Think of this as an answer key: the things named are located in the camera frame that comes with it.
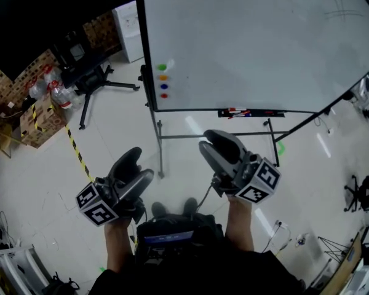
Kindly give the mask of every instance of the cardboard box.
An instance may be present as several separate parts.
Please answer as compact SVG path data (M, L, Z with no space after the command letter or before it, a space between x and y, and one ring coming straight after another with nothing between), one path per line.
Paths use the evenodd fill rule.
M37 149L63 128L67 121L62 109L52 100L49 93L37 100L34 107L35 117L33 107L21 116L20 132L22 141Z

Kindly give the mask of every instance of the sneaker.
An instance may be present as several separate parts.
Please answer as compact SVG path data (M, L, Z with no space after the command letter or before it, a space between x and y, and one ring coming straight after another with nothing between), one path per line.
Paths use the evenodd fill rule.
M156 219L163 218L165 215L167 215L167 209L161 202L154 202L152 204L152 214Z
M183 215L190 216L197 213L198 202L195 198L187 199L184 205L185 206L183 207Z

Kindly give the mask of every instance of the office chair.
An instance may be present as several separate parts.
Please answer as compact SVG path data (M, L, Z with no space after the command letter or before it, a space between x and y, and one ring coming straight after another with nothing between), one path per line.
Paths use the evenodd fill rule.
M365 211L369 211L369 175L364 179L362 185L358 187L357 183L357 177L352 175L352 179L354 179L354 189L350 188L349 186L345 186L344 188L351 192L353 198L351 200L351 203L348 208L344 209L344 212L349 211L353 206L354 208L351 210L351 212L357 211L357 204L360 203L360 206L358 210L361 210L361 208Z
M77 94L85 94L85 105L82 110L81 121L79 123L80 130L85 129L87 107L94 91L104 86L123 87L134 91L138 91L140 89L140 87L135 84L108 81L106 78L109 73L113 72L113 69L111 69L111 66L107 66L105 71L103 71L100 66L107 59L108 56L104 52L92 50L87 52L77 62L73 63L70 69L62 72L61 78L63 79L66 89L73 84L76 84L78 87L78 90L76 91Z

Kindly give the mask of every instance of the chair base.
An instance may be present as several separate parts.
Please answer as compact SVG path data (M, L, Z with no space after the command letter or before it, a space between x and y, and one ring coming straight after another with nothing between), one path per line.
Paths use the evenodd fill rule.
M118 82L107 81L106 78L108 77L108 74L112 73L113 71L114 70L111 68L111 66L106 67L105 72L103 72L103 70L100 67L98 67L97 71L95 70L95 72L98 74L101 81L96 82L96 84L93 84L93 86L91 86L91 87L84 87L87 90L78 90L77 91L77 94L85 94L85 104L84 104L84 108L82 110L81 121L79 123L79 129L80 130L85 129L85 118L86 118L87 108L89 107L90 97L100 87L104 87L104 86L122 87L122 88L125 88L125 89L133 89L134 91L138 91L140 89L140 87L136 86L135 84L118 83Z
M351 200L351 203L350 203L349 207L348 208L344 208L344 212L348 212L348 211L351 210L351 212L353 213L353 212L359 211L361 209L363 209L365 212L368 212L369 211L369 208L362 208L361 203L359 202L359 187L358 187L358 183L357 183L357 177L354 176L354 175L352 175L351 178L354 179L354 182L355 182L354 189L351 189L347 185L344 188L346 190L348 190L349 192L351 192L351 194L352 194L352 200Z

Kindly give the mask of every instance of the white tiled floor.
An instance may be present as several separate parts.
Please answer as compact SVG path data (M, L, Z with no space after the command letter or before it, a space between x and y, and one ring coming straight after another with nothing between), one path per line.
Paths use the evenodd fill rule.
M137 77L143 60L126 64L121 55L111 60L115 69L112 81L141 85ZM81 111L72 115L69 126L93 176L106 176L124 152L141 147L140 164L155 171L153 183L143 194L148 214L156 200L179 213L186 198L200 200L204 196L212 170L198 151L198 139L168 140L163 141L165 178L159 179L157 142L145 103L143 88L139 92L104 88L93 96L86 130L78 130ZM291 128L306 116L289 114L285 119L274 119L274 130ZM215 112L160 113L156 117L163 121L164 134L194 134L210 128L229 132L265 130L265 119L218 119ZM361 211L343 212L343 187L352 174L360 181L369 174L369 122L345 101L323 119L332 134L323 123L316 127L311 122L283 140L279 189L275 196L253 207L256 250L265 247L276 220L288 224L293 240L277 257L307 284L326 261L317 236L344 244L362 227ZM242 141L249 150L273 160L269 137L243 137ZM12 159L0 154L0 211L6 213L10 234L24 244L32 243L50 273L57 271L63 280L71 277L84 294L100 274L100 267L106 265L105 241L103 228L91 225L76 208L74 197L88 179L65 130L38 150L16 145L12 148ZM211 191L201 212L213 213L225 227L226 199ZM304 233L309 233L307 243L295 247L295 238ZM288 236L288 231L279 231L271 249L276 253Z

